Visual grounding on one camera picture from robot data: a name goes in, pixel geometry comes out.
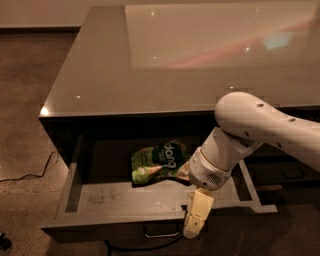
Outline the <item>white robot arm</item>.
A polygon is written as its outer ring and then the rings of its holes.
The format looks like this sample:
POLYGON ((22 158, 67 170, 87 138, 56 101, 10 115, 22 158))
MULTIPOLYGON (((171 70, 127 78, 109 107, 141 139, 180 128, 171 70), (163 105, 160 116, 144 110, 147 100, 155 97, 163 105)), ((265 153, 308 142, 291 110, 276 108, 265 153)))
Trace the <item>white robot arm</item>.
POLYGON ((189 181, 183 235, 193 239, 212 209, 212 193, 231 177, 232 169, 262 144, 269 144, 320 171, 320 125, 287 115, 245 92, 224 95, 215 106, 218 126, 187 163, 189 181))

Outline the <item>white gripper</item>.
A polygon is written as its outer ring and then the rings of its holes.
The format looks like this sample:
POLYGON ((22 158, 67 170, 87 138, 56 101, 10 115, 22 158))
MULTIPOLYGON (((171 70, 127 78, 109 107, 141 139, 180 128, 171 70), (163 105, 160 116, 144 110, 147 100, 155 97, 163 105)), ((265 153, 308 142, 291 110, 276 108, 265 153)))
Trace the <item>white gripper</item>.
POLYGON ((230 177, 230 171, 222 171, 209 163, 200 147, 193 153, 189 162, 178 169, 178 179, 190 180, 191 184, 201 187, 188 194, 183 228, 186 238, 193 239, 200 234, 214 203, 210 191, 219 190, 230 177))

